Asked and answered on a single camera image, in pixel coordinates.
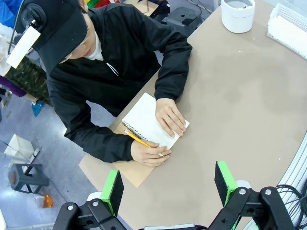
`cap brim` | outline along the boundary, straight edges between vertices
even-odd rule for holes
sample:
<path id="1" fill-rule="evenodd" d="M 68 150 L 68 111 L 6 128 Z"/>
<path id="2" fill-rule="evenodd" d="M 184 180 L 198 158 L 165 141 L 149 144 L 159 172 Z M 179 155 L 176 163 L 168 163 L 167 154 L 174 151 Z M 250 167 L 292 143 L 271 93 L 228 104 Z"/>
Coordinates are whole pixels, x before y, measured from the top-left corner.
<path id="1" fill-rule="evenodd" d="M 85 18 L 81 10 L 76 8 L 69 19 L 37 50 L 48 75 L 56 65 L 78 47 L 86 34 Z"/>

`bolt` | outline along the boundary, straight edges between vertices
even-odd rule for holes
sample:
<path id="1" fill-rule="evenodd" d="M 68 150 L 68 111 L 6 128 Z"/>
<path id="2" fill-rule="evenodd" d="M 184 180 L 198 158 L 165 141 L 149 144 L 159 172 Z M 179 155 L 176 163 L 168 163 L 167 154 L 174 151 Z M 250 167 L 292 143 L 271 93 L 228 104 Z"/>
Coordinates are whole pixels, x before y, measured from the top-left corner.
<path id="1" fill-rule="evenodd" d="M 265 190 L 265 195 L 271 195 L 272 191 L 270 189 Z"/>
<path id="2" fill-rule="evenodd" d="M 244 195 L 246 193 L 245 189 L 240 189 L 239 194 Z"/>

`yellow pencil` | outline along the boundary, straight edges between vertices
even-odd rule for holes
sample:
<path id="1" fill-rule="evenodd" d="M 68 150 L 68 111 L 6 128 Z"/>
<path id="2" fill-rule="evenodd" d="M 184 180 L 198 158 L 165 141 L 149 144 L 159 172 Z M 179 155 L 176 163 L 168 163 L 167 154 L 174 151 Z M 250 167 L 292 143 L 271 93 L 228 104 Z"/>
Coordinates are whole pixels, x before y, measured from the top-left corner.
<path id="1" fill-rule="evenodd" d="M 135 139 L 137 142 L 151 148 L 150 145 L 147 145 L 144 141 L 142 141 L 141 139 L 138 139 L 136 136 L 134 136 L 133 134 L 131 134 L 128 130 L 125 130 L 125 133 L 129 136 L 129 137 L 132 137 L 133 139 Z M 162 153 L 159 153 L 158 154 L 160 157 L 164 157 Z"/>

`hand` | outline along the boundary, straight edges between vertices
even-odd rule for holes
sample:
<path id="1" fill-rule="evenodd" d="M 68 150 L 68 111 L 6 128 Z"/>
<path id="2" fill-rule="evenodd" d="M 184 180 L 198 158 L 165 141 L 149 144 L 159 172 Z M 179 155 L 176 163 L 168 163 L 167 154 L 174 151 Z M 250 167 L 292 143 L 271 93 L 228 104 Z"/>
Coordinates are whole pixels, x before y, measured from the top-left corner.
<path id="1" fill-rule="evenodd" d="M 182 136 L 186 131 L 186 121 L 177 109 L 175 101 L 168 98 L 158 99 L 155 107 L 155 117 L 162 129 L 171 137 L 175 137 L 173 131 Z"/>
<path id="2" fill-rule="evenodd" d="M 135 161 L 143 165 L 156 167 L 169 159 L 169 154 L 172 151 L 167 150 L 166 146 L 159 147 L 159 144 L 150 141 L 145 141 L 145 143 L 152 148 L 147 147 L 136 140 L 133 141 L 131 145 L 131 156 Z"/>

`stool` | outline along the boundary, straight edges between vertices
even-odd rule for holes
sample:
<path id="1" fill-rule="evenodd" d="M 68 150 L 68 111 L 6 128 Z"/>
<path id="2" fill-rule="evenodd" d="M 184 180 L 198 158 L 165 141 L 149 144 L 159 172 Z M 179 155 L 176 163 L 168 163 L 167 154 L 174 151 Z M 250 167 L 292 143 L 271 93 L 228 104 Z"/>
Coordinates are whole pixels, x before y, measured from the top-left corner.
<path id="1" fill-rule="evenodd" d="M 27 170 L 23 171 L 23 166 L 27 166 Z M 36 169 L 36 174 L 30 174 L 32 168 Z M 15 191 L 23 193 L 37 194 L 42 186 L 49 185 L 49 179 L 42 173 L 42 164 L 13 164 L 9 171 L 9 180 L 11 188 Z M 29 191 L 22 190 L 26 185 Z M 37 185 L 37 189 L 33 192 L 30 185 Z"/>
<path id="2" fill-rule="evenodd" d="M 201 24 L 201 13 L 186 7 L 178 7 L 161 23 L 173 26 L 177 31 L 189 37 Z"/>

